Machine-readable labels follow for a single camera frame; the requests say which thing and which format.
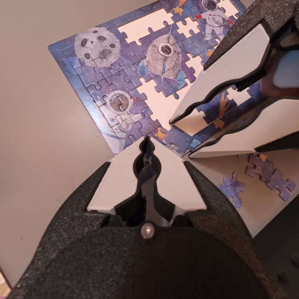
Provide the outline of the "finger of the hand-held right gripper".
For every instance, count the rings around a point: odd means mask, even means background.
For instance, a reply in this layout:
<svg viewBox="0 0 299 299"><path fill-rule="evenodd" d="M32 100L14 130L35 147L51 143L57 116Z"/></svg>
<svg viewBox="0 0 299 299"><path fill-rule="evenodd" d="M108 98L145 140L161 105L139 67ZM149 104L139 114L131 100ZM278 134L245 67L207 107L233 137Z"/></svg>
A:
<svg viewBox="0 0 299 299"><path fill-rule="evenodd" d="M210 102L233 84L255 76L265 67L270 51L271 31L258 23L220 58L200 72L176 108L169 124L173 125L199 105Z"/></svg>
<svg viewBox="0 0 299 299"><path fill-rule="evenodd" d="M297 132L298 115L298 98L275 100L264 107L252 121L200 146L189 154L189 158L254 153L260 146Z"/></svg>

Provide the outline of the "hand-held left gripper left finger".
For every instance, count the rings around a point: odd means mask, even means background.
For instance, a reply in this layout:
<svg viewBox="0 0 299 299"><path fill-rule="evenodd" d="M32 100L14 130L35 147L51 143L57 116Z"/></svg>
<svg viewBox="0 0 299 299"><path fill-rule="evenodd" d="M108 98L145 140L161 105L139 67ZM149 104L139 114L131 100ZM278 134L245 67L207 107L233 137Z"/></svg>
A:
<svg viewBox="0 0 299 299"><path fill-rule="evenodd" d="M123 221L134 222L144 217L146 204L140 172L144 168L147 143L147 137L140 138L110 161L88 211L118 215Z"/></svg>

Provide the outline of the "space puzzle board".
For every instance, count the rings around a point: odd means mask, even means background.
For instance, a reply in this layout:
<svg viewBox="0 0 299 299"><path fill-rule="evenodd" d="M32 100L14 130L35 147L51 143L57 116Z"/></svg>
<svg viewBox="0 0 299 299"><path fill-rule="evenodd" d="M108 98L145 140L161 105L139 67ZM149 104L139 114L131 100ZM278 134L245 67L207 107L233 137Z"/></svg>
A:
<svg viewBox="0 0 299 299"><path fill-rule="evenodd" d="M183 156L263 101L259 82L233 86L169 125L243 12L240 1L156 1L48 49L114 154L151 136Z"/></svg>

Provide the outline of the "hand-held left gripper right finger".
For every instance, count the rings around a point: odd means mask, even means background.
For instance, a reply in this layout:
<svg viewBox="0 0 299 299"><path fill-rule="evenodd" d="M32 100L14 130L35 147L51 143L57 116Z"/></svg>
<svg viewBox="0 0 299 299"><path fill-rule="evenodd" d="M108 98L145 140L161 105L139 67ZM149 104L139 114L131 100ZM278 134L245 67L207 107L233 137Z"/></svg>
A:
<svg viewBox="0 0 299 299"><path fill-rule="evenodd" d="M177 215L207 210L184 161L154 138L149 137L155 178L154 207L157 213L173 223Z"/></svg>

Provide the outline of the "grey desk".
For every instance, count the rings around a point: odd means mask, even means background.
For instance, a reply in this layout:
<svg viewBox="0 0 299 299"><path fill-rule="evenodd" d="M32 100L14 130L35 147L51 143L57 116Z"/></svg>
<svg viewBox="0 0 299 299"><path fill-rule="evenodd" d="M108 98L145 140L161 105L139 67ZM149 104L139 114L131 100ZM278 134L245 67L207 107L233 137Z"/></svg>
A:
<svg viewBox="0 0 299 299"><path fill-rule="evenodd" d="M116 156L48 46L144 4L1 1L1 268L12 287L64 201Z"/></svg>

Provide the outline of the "dark blue jigsaw puzzle piece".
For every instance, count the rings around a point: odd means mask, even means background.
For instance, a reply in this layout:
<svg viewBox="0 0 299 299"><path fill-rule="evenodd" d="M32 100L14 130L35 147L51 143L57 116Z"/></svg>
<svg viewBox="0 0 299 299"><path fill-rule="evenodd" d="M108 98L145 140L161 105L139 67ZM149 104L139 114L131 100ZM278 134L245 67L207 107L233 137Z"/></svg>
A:
<svg viewBox="0 0 299 299"><path fill-rule="evenodd" d="M149 144L147 141L145 151L143 154L143 168L139 173L140 183L141 185L149 181L150 179L154 178L156 173L152 168L152 157L149 150Z"/></svg>

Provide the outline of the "person's right hand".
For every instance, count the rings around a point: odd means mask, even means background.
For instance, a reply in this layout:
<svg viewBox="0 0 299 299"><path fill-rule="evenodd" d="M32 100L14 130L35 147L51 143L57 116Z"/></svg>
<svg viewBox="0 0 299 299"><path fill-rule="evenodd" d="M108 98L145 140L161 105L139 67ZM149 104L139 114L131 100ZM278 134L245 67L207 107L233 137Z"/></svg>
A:
<svg viewBox="0 0 299 299"><path fill-rule="evenodd" d="M260 90L266 97L279 98L284 95L284 90L275 86L272 78L263 77L260 80Z"/></svg>

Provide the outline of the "puzzle pieces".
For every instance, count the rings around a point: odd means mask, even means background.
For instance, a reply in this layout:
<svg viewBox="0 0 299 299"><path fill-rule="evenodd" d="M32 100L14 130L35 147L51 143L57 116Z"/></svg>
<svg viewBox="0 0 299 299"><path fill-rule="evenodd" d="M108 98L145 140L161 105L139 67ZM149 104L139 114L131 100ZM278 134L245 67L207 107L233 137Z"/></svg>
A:
<svg viewBox="0 0 299 299"><path fill-rule="evenodd" d="M248 156L248 162L253 164L253 167L247 166L245 174L254 177L259 176L259 179L263 181L271 190L277 189L279 191L279 197L288 201L291 191L296 188L296 183L290 179L284 179L280 170L275 168L273 162L269 161L265 154L250 154ZM245 190L245 184L238 181L238 174L233 173L232 178L225 177L223 184L219 184L218 188L228 198L233 199L233 206L236 208L242 207L242 199L239 197L239 193Z"/></svg>

